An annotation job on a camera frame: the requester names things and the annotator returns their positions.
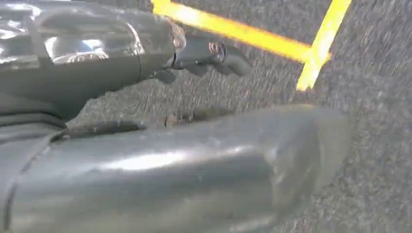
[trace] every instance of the yellow floor marking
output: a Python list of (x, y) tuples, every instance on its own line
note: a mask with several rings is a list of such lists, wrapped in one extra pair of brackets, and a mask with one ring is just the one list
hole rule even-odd
[(301, 63), (313, 59), (310, 45), (299, 41), (168, 0), (152, 0), (152, 3), (153, 13), (168, 16), (195, 28), (221, 34)]
[(296, 85), (296, 90), (313, 88), (323, 64), (327, 60), (330, 46), (343, 21), (351, 0), (332, 0), (321, 27), (313, 41), (313, 59), (305, 63)]

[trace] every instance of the gray carpet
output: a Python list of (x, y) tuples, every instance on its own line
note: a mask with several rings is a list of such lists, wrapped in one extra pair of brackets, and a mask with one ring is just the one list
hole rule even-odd
[[(184, 0), (207, 10), (311, 43), (329, 0)], [(100, 3), (149, 10), (149, 0)], [(353, 152), (311, 207), (274, 233), (412, 232), (412, 2), (354, 0), (321, 71), (317, 92), (296, 96), (353, 117)], [(70, 125), (142, 120), (150, 126), (178, 108), (220, 105), (238, 111), (288, 100), (302, 65), (249, 46), (247, 77), (203, 78), (179, 72), (165, 86), (146, 81), (90, 101)]]

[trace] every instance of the yellow tape line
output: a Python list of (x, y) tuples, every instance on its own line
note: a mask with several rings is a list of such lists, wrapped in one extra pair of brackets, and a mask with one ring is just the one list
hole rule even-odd
[(152, 0), (153, 13), (171, 17), (184, 24), (233, 38), (301, 63), (313, 59), (310, 45), (261, 29), (202, 12), (169, 0)]
[(332, 42), (343, 21), (351, 0), (332, 0), (321, 27), (313, 41), (313, 59), (306, 62), (296, 85), (296, 90), (313, 88), (323, 64), (328, 59)]

